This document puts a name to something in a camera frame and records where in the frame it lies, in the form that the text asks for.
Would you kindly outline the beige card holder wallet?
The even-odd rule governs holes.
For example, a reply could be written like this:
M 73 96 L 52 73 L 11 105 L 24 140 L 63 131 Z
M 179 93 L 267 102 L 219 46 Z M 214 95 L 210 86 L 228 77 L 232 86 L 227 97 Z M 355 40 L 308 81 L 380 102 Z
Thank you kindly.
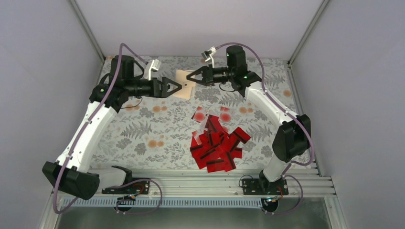
M 194 96 L 196 82 L 190 81 L 186 77 L 190 73 L 192 73 L 191 70 L 176 70 L 174 81 L 181 85 L 181 90 L 172 96 L 185 100 L 190 100 Z

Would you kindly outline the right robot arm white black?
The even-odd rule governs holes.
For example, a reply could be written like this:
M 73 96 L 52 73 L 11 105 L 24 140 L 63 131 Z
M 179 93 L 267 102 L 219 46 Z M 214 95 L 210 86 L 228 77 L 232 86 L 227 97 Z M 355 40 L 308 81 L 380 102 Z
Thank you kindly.
M 274 156 L 261 171 L 261 179 L 258 182 L 262 193 L 271 194 L 277 188 L 277 181 L 285 175 L 291 164 L 307 166 L 312 163 L 313 152 L 308 162 L 295 161 L 297 156 L 314 146 L 310 134 L 311 121 L 307 115 L 298 115 L 283 105 L 265 87 L 265 71 L 262 61 L 259 62 L 262 69 L 261 76 L 248 69 L 245 50 L 248 49 L 254 53 L 252 48 L 237 42 L 228 42 L 224 46 L 226 47 L 226 67 L 216 67 L 214 64 L 213 55 L 222 47 L 219 45 L 202 53 L 204 60 L 210 61 L 211 64 L 189 73 L 186 78 L 204 86 L 230 82 L 236 92 L 256 105 L 277 128 L 272 143 Z

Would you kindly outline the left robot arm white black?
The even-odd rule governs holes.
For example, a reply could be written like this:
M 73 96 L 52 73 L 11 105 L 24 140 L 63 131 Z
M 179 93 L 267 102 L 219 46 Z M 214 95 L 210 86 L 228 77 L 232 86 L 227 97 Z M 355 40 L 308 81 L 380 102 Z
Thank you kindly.
M 92 90 L 85 116 L 74 137 L 55 162 L 45 162 L 42 172 L 55 189 L 84 200 L 97 191 L 115 187 L 127 193 L 133 187 L 129 170 L 113 166 L 105 172 L 91 172 L 90 161 L 101 136 L 109 123 L 130 97 L 167 98 L 182 89 L 182 85 L 167 78 L 152 77 L 160 68 L 159 60 L 140 67 L 141 75 L 134 75 L 139 63 L 134 57 L 115 56 L 111 71 L 103 76 Z

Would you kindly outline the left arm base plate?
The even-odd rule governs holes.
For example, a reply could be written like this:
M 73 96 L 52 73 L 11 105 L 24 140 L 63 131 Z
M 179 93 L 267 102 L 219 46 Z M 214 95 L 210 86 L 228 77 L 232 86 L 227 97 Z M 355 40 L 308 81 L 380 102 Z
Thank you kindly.
M 125 181 L 122 186 L 102 189 L 102 194 L 117 195 L 146 195 L 149 193 L 150 180 L 148 178 L 134 177 Z

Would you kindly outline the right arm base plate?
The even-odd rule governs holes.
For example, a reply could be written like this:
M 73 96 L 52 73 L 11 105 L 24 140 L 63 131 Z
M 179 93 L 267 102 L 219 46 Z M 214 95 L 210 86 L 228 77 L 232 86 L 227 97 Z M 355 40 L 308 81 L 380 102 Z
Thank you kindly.
M 244 178 L 242 179 L 241 186 L 244 195 L 280 196 L 289 194 L 287 181 L 282 178 L 274 182 L 258 178 Z

